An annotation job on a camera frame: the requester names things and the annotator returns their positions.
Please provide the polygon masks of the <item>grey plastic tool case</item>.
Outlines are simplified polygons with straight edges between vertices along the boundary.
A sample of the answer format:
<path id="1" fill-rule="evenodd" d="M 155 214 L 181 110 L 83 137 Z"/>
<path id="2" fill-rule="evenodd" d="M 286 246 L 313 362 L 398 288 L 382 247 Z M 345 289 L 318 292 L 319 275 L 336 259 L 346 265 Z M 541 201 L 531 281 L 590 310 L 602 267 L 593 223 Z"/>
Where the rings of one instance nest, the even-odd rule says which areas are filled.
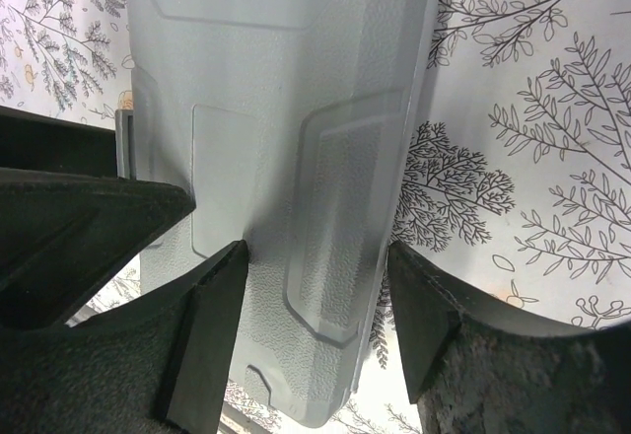
<path id="1" fill-rule="evenodd" d="M 319 428 L 357 389 L 437 0 L 127 0 L 132 175 L 194 211 L 144 291 L 243 240 L 230 379 Z"/>

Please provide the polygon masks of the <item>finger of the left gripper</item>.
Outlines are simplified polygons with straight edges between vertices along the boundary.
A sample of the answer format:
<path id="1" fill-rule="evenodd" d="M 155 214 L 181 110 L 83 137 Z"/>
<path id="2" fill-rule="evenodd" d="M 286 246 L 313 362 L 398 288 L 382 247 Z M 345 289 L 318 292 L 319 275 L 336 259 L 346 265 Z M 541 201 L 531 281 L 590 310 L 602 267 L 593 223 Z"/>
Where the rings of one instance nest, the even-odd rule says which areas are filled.
<path id="1" fill-rule="evenodd" d="M 65 323 L 193 208 L 173 184 L 2 170 L 1 326 Z"/>
<path id="2" fill-rule="evenodd" d="M 1 166 L 9 169 L 115 178 L 111 130 L 1 108 Z"/>

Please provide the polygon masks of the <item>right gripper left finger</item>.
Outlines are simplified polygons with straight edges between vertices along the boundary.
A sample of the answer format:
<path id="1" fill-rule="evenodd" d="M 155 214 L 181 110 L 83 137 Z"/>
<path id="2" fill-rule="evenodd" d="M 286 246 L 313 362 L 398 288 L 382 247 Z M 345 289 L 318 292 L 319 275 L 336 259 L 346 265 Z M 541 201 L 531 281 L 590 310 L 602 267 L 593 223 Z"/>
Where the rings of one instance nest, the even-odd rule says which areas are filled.
<path id="1" fill-rule="evenodd" d="M 214 433 L 248 248 L 75 325 L 1 332 L 5 433 Z"/>

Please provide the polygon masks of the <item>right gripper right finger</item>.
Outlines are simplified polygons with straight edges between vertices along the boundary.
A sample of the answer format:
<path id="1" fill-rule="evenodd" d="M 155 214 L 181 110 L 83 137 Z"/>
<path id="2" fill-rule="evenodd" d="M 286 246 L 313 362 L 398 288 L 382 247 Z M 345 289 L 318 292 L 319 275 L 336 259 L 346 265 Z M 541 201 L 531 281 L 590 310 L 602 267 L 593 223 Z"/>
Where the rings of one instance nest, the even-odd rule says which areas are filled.
<path id="1" fill-rule="evenodd" d="M 521 310 L 402 242 L 388 249 L 387 276 L 424 432 L 629 431 L 629 324 L 589 330 Z"/>

